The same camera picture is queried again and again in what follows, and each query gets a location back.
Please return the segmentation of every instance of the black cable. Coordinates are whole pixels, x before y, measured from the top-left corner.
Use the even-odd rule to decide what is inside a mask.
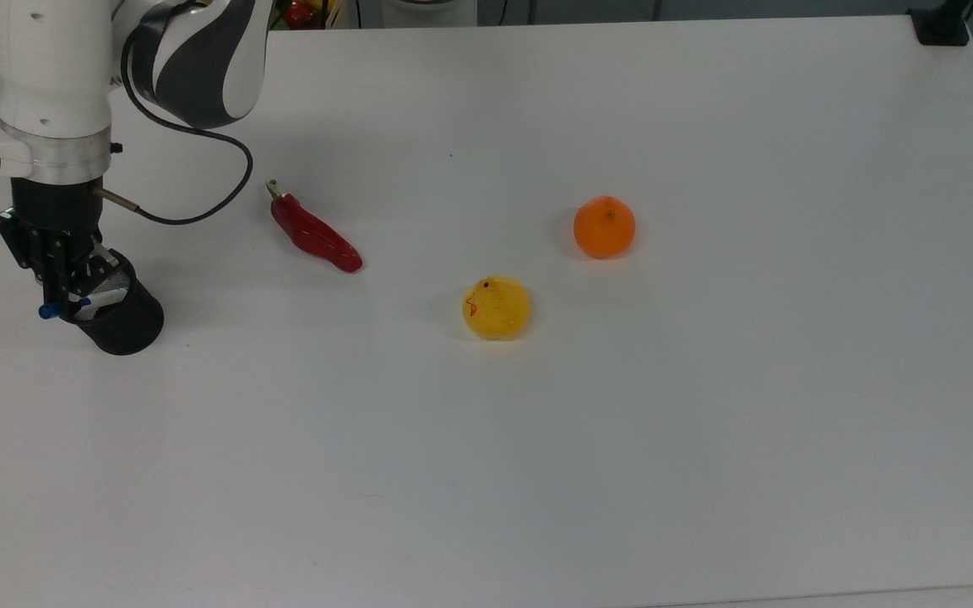
[[[247,182],[250,181],[251,173],[254,173],[254,155],[250,154],[250,149],[247,148],[246,144],[240,142],[239,139],[231,138],[231,136],[220,133],[213,133],[211,131],[202,131],[201,128],[185,127],[182,124],[175,124],[174,122],[167,121],[155,114],[152,114],[148,108],[140,103],[138,96],[136,93],[134,93],[133,86],[130,84],[130,73],[128,72],[128,66],[130,66],[130,51],[134,46],[135,34],[129,35],[127,42],[125,42],[125,45],[122,46],[122,61],[119,65],[120,72],[122,73],[122,86],[125,90],[127,90],[127,96],[130,97],[134,107],[138,108],[138,111],[142,112],[146,118],[159,124],[159,126],[170,128],[172,131],[178,131],[179,133],[189,133],[190,135],[201,136],[201,138],[216,139],[216,141],[219,142],[227,142],[228,144],[235,146],[237,149],[242,150],[242,153],[247,156],[247,169],[243,172],[242,180],[239,181],[239,184],[235,186],[235,189],[231,190],[231,193],[229,193],[227,197],[224,197],[224,200],[221,200],[219,203],[214,205],[212,209],[205,211],[201,215],[195,215],[193,218],[186,218],[184,220],[170,220],[167,218],[160,218],[159,215],[152,215],[150,212],[145,211],[140,207],[133,210],[134,213],[142,216],[142,218],[152,220],[152,222],[157,224],[165,224],[166,226],[185,226],[186,224],[200,222],[201,220],[208,219],[214,213],[220,211],[220,209],[227,207],[227,204],[231,203],[232,199],[239,196],[242,189],[247,187]]]

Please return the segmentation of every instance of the red chili pepper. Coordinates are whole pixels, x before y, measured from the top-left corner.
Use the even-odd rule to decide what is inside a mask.
[[[321,220],[302,208],[295,197],[280,193],[277,181],[271,180],[266,184],[269,193],[273,195],[273,204],[269,210],[273,212],[273,219],[283,228],[283,231],[302,251],[318,258],[328,259],[337,269],[345,273],[354,273],[362,269],[362,258],[359,252],[336,234]]]

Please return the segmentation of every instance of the yellow fruit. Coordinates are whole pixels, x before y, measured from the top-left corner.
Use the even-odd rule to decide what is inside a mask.
[[[460,308],[464,323],[480,338],[510,338],[525,328],[532,305],[528,292],[510,277],[486,277],[467,293]]]

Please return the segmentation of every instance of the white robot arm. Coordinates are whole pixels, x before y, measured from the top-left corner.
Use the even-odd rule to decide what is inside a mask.
[[[0,176],[13,192],[0,232],[43,285],[41,316],[112,354],[154,341],[163,311],[97,226],[119,58],[147,100],[194,128],[224,126],[258,100],[271,11],[273,0],[0,0]]]

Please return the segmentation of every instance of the white table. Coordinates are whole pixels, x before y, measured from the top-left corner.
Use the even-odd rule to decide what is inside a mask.
[[[973,585],[973,45],[907,17],[274,35],[253,185],[108,207],[136,356],[0,242],[0,605],[605,608]],[[233,149],[113,96],[107,187]],[[355,276],[268,216],[281,184]],[[639,218],[592,262],[573,210]],[[8,184],[0,180],[0,210]],[[512,274],[524,338],[472,338]]]

